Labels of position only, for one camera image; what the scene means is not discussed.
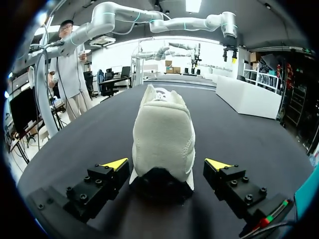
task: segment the shoe laces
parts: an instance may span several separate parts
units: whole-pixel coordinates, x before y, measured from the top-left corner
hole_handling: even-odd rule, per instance
[[[171,97],[171,92],[164,88],[155,88],[156,90],[156,97],[154,98],[154,101],[166,101],[166,102],[171,102],[172,97]]]

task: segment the black table surface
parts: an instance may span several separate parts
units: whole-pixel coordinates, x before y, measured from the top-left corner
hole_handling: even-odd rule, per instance
[[[117,198],[89,220],[92,227],[121,239],[238,238],[245,222],[218,201],[205,181],[205,158],[243,166],[255,184],[267,187],[269,197],[280,192],[293,198],[311,174],[305,152],[278,122],[240,115],[213,91],[166,88],[183,96],[194,124],[194,195],[180,206],[153,205],[137,198],[127,181]],[[132,130],[145,89],[111,97],[63,128],[25,169],[18,184],[22,196],[47,185],[65,195],[66,187],[96,163],[128,157],[132,169]]]
[[[125,81],[125,80],[128,80],[128,79],[129,79],[128,77],[113,78],[113,79],[110,79],[110,80],[106,80],[106,81],[100,82],[99,86],[114,84],[114,83],[117,83],[117,82],[120,82],[120,81]]]

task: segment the man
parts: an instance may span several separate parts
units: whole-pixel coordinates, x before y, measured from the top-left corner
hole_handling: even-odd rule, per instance
[[[71,34],[73,21],[66,20],[61,23],[59,37],[64,38]],[[49,86],[53,88],[58,83],[59,93],[66,105],[70,121],[89,110],[91,99],[86,88],[83,63],[86,62],[84,44],[77,46],[73,54],[52,58],[48,75]]]

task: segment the ceiling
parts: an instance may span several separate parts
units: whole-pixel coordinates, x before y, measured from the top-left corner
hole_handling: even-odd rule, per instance
[[[220,14],[223,11],[231,11],[236,14],[238,25],[238,44],[246,45],[247,48],[269,47],[269,46],[300,46],[308,47],[303,34],[294,27],[294,22],[285,11],[281,9],[275,0],[202,0],[199,13],[189,14],[185,11],[185,0],[160,0],[160,7],[155,7],[156,0],[113,0],[114,2],[144,9],[170,11],[171,18],[176,17],[198,17],[206,18],[210,14]],[[91,21],[93,8],[103,2],[97,0],[91,4],[91,0],[67,0],[55,13],[52,25],[59,25],[66,19],[72,19],[75,25],[82,25]],[[126,32],[130,29],[129,22],[116,22],[116,32]],[[159,35],[187,35],[210,38],[223,41],[220,29],[214,32],[207,31],[170,31]],[[153,36],[147,24],[135,26],[128,35],[114,35],[117,42]],[[52,40],[57,40],[57,34],[52,35]]]

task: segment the shelf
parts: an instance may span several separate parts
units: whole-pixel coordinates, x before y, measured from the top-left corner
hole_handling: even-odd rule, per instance
[[[245,78],[247,81],[253,81],[253,82],[256,82],[256,80],[252,80],[252,79],[248,79],[248,78]]]
[[[288,119],[290,119],[292,122],[294,122],[296,125],[298,124],[296,121],[294,121],[292,118],[290,118],[289,116],[287,116]]]
[[[289,107],[293,110],[295,110],[297,113],[299,113],[301,115],[301,112],[299,112],[298,110],[296,110],[294,107],[292,107],[291,105],[289,105]]]
[[[274,76],[274,75],[270,75],[270,74],[266,74],[266,73],[261,73],[259,72],[260,75],[263,75],[263,76],[269,76],[269,77],[273,77],[273,78],[278,78],[277,76]]]
[[[305,93],[303,90],[301,90],[301,89],[299,89],[297,87],[294,87],[294,89],[297,89],[297,90],[301,91],[302,93]]]
[[[253,73],[256,73],[256,74],[257,74],[257,71],[255,71],[255,70],[244,69],[244,71],[249,71],[249,72],[253,72]]]
[[[303,106],[302,104],[300,104],[298,101],[291,99],[293,102],[295,102],[296,104],[300,105],[301,107]]]
[[[269,88],[271,88],[271,89],[273,89],[273,90],[276,90],[276,87],[267,85],[267,84],[265,84],[265,83],[261,83],[261,82],[259,82],[259,81],[257,81],[257,84],[260,84],[260,85],[263,85],[263,86],[267,86],[267,87],[269,87]]]
[[[304,99],[305,98],[305,96],[301,96],[301,95],[299,95],[299,94],[297,94],[297,93],[293,93],[293,97],[294,97],[294,95],[296,95],[296,96],[299,96],[300,98],[302,98],[302,99]]]

